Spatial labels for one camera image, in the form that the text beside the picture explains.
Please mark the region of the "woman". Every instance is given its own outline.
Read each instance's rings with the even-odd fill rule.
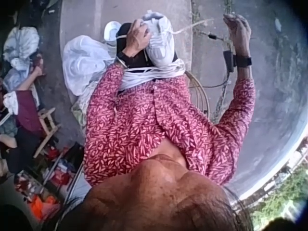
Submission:
[[[250,57],[248,22],[224,21],[236,54]],[[118,52],[133,57],[131,67],[151,66],[147,24],[125,24],[119,36],[125,33]],[[58,230],[250,230],[222,185],[234,175],[253,114],[251,67],[238,68],[234,99],[213,125],[191,104],[184,75],[118,92],[125,66],[121,59],[111,65],[92,95],[84,170],[93,187]]]
[[[39,121],[35,99],[32,91],[29,90],[34,81],[43,76],[43,58],[40,54],[34,60],[34,67],[31,74],[25,81],[14,91],[18,104],[17,115],[13,116],[13,130],[10,124],[8,128],[4,123],[0,131],[0,184],[7,180],[6,175],[10,172],[19,173],[33,160],[33,155],[40,144],[43,135],[43,129]],[[3,101],[0,101],[0,108],[4,108]]]

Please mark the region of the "wooden chair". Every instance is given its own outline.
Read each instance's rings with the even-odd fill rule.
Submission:
[[[55,108],[52,108],[50,110],[42,109],[38,112],[38,118],[39,121],[46,133],[46,137],[43,140],[43,142],[40,144],[38,149],[36,150],[33,158],[37,158],[37,156],[40,154],[40,152],[43,150],[45,145],[48,143],[48,141],[51,139],[51,137],[56,133],[56,131],[60,128],[60,124],[55,125],[53,118],[51,114],[55,111]]]

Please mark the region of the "smartwatch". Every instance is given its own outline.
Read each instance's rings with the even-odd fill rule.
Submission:
[[[252,65],[251,57],[235,55],[233,61],[234,66],[237,67],[248,67]]]
[[[116,55],[116,59],[123,64],[126,68],[129,68],[133,64],[133,57],[128,57],[123,52],[120,52]]]

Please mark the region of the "white shoelace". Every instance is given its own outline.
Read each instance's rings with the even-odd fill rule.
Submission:
[[[132,73],[131,71],[143,70],[143,72]],[[185,63],[182,59],[177,59],[164,68],[142,67],[128,69],[123,76],[120,90],[126,90],[139,84],[152,81],[153,79],[173,78],[185,73]]]
[[[197,23],[194,23],[192,25],[186,26],[178,31],[169,31],[174,35],[177,35],[184,30],[187,30],[189,28],[192,28],[199,24],[207,24],[207,22],[212,21],[213,19],[206,19],[199,21]],[[116,39],[122,39],[126,38],[126,35],[118,36]],[[151,45],[154,46],[160,46],[163,44],[163,36],[158,35],[151,38]],[[143,72],[137,72],[132,73],[132,71],[137,70],[143,70]],[[177,59],[176,61],[170,63],[168,66],[163,68],[158,67],[142,67],[142,68],[131,68],[126,70],[124,73],[122,84],[120,87],[120,90],[126,90],[132,87],[135,87],[137,85],[140,85],[142,83],[146,83],[149,81],[152,81],[153,79],[161,79],[161,78],[173,78],[177,76],[181,76],[185,73],[185,63],[182,59]]]

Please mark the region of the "red shirt with leaf pattern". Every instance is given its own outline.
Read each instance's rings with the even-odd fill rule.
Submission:
[[[168,137],[189,170],[217,184],[234,175],[255,105],[252,79],[237,80],[228,110],[212,124],[190,101],[186,76],[150,81],[118,95],[124,70],[108,67],[88,111],[84,172],[93,186],[129,173]]]

